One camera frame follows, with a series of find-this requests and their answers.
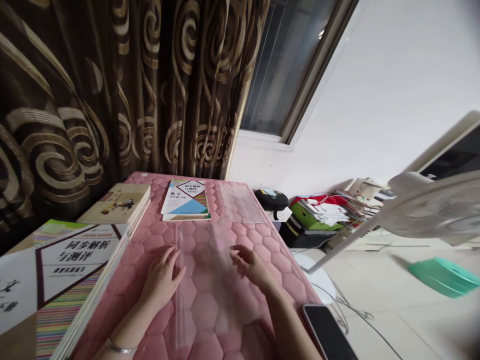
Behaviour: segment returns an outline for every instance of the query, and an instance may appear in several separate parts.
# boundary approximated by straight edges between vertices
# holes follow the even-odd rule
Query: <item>hexagon quilted pattern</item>
[[[172,176],[134,172],[129,184],[150,184],[151,203],[73,353],[91,359],[140,296],[150,262],[166,244],[181,249],[187,272],[157,314],[135,359],[273,359],[265,297],[240,279],[228,257],[233,244],[254,249],[296,305],[320,303],[303,272],[244,183],[205,180],[211,221],[163,222],[160,210]]]

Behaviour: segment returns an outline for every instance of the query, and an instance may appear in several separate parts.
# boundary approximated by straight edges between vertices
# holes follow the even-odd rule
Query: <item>silver bracelet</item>
[[[110,348],[110,350],[113,350],[114,352],[119,354],[130,354],[139,348],[138,346],[132,349],[124,349],[124,348],[118,347],[112,342],[112,340],[110,340],[110,337],[107,337],[106,345]]]

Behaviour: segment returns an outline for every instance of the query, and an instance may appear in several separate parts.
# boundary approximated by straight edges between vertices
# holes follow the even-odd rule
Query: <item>book cover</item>
[[[49,220],[0,258],[0,346],[6,354],[51,357],[125,230]]]
[[[118,183],[79,219],[86,224],[128,224],[142,200],[150,193],[150,185]]]
[[[163,221],[209,220],[205,183],[201,180],[171,180],[161,213]]]

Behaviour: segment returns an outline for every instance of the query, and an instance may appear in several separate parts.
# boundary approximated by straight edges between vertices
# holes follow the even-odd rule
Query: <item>smartphone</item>
[[[358,360],[330,310],[324,305],[305,304],[303,315],[325,360]]]

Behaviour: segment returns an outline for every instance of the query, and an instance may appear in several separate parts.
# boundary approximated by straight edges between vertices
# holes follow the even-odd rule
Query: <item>stack of papers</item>
[[[165,222],[210,220],[205,182],[171,180],[161,213]]]
[[[326,202],[310,204],[304,199],[300,200],[300,204],[320,223],[333,226],[338,222],[349,221],[347,210],[343,207]]]
[[[83,224],[127,224],[131,236],[150,203],[150,185],[118,183],[79,219]]]
[[[5,354],[71,354],[128,244],[127,228],[50,220],[0,258]]]
[[[376,199],[370,201],[362,201],[356,197],[353,197],[348,192],[343,190],[336,190],[335,194],[341,195],[346,201],[343,207],[347,210],[348,216],[352,222],[363,223],[374,216],[382,208],[382,202]]]
[[[60,341],[60,344],[56,348],[55,352],[52,355],[52,359],[69,359],[72,355],[72,352],[75,349],[75,346],[77,345],[77,342],[80,339],[80,336],[85,330],[85,327],[87,326],[90,317],[94,313],[101,297],[102,294],[105,291],[105,288],[107,287],[110,278],[112,277],[112,274],[114,273],[115,269],[117,268],[117,265],[122,258],[122,255],[125,251],[125,248],[127,247],[128,243],[130,242],[131,235],[127,235],[127,224],[117,224],[117,225],[97,225],[99,228],[98,231],[100,231],[102,228],[105,229],[105,227],[116,227],[119,232],[118,235],[121,236],[119,239],[119,242],[109,258],[108,262],[106,263],[106,266],[103,269],[103,272],[101,273],[100,278],[96,282],[95,286],[93,287],[93,290],[91,291],[90,295],[85,300],[85,303],[81,307],[80,311],[76,314],[75,319],[71,323],[70,327],[68,328],[67,332],[63,336],[63,338]],[[132,233],[135,232],[135,230],[138,227],[138,223],[135,225]],[[89,228],[89,232],[91,233],[92,231],[95,230],[95,227]]]

